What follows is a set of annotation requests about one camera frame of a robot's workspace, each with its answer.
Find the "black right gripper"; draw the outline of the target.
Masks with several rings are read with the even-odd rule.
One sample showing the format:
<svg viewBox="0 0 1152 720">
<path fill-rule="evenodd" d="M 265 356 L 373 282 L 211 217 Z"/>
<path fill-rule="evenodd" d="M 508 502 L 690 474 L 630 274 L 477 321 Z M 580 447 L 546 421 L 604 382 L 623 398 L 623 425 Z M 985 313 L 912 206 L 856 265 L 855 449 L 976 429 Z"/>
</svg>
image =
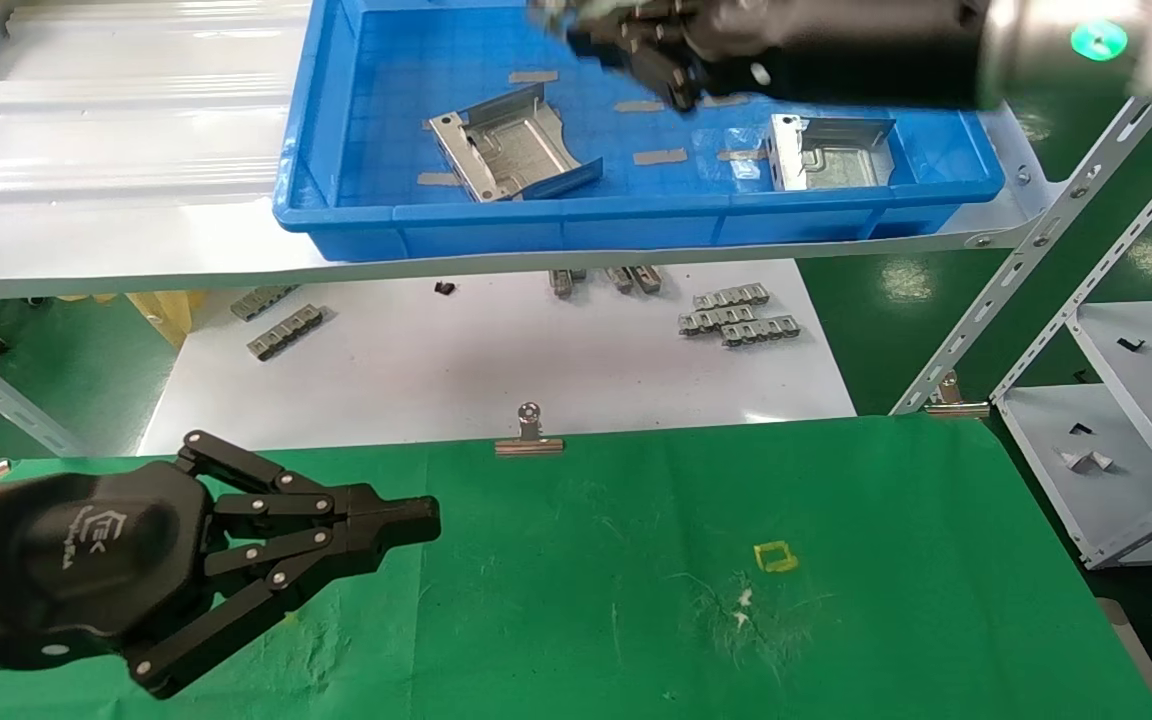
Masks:
<svg viewBox="0 0 1152 720">
<path fill-rule="evenodd" d="M 573 1 L 566 41 L 692 113 L 704 94 L 685 23 L 702 10 L 712 94 L 844 106 L 975 106 L 984 1 Z"/>
</svg>

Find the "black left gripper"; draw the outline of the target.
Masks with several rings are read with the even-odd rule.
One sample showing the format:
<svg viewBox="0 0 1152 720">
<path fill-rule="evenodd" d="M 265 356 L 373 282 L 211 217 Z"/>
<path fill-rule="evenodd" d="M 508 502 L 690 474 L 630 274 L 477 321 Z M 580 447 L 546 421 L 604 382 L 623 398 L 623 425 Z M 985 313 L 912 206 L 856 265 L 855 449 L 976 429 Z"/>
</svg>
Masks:
<svg viewBox="0 0 1152 720">
<path fill-rule="evenodd" d="M 50 669 L 170 632 L 129 655 L 134 682 L 168 700 L 329 583 L 442 535 L 434 497 L 324 486 L 204 430 L 184 437 L 175 464 L 185 473 L 143 465 L 0 483 L 0 669 Z M 204 477 L 232 492 L 212 501 Z M 210 553 L 204 584 L 207 511 L 234 538 L 270 541 Z M 175 630 L 215 593 L 223 602 Z"/>
</svg>

